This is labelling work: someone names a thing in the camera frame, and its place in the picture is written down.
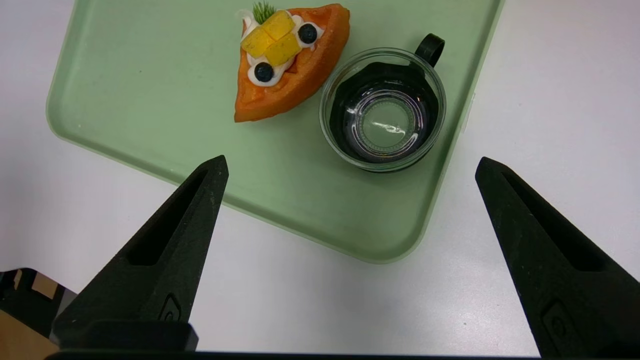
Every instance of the glass cup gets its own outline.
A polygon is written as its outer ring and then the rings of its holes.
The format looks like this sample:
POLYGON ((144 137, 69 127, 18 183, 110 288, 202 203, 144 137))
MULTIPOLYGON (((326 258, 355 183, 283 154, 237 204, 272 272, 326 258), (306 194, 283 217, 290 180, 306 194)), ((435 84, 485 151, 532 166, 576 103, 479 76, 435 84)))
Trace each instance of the glass cup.
POLYGON ((324 85, 320 123, 333 150, 371 172, 393 172, 420 160, 445 116, 442 82, 433 67, 444 41, 429 34, 415 54, 379 47, 336 68, 324 85))

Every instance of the rosemary sprig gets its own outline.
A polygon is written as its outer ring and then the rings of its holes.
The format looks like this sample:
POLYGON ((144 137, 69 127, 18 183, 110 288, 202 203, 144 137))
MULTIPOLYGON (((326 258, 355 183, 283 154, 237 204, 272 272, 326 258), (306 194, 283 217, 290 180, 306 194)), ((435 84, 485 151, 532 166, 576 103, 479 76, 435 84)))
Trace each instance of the rosemary sprig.
POLYGON ((253 18, 260 25, 262 25, 263 22, 267 21, 267 19, 270 18, 275 12, 276 8, 266 1, 253 4, 253 18))

